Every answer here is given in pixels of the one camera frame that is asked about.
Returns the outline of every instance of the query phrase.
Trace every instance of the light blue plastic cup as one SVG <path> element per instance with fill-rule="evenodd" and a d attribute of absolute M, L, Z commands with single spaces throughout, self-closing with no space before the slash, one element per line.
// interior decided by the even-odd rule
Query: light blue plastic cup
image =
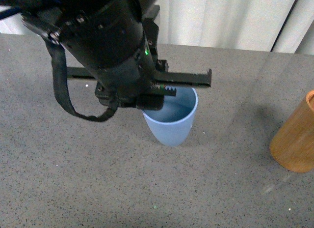
<path fill-rule="evenodd" d="M 175 97 L 165 96 L 161 110 L 143 110 L 153 135 L 166 146 L 178 146 L 185 141 L 192 128 L 198 104 L 194 88 L 176 89 Z"/>

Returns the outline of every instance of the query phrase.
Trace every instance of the wooden cup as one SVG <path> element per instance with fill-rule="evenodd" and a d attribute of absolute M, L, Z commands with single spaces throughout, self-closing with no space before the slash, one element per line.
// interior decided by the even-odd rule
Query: wooden cup
<path fill-rule="evenodd" d="M 314 90 L 310 91 L 270 143 L 273 158 L 284 168 L 314 168 Z"/>

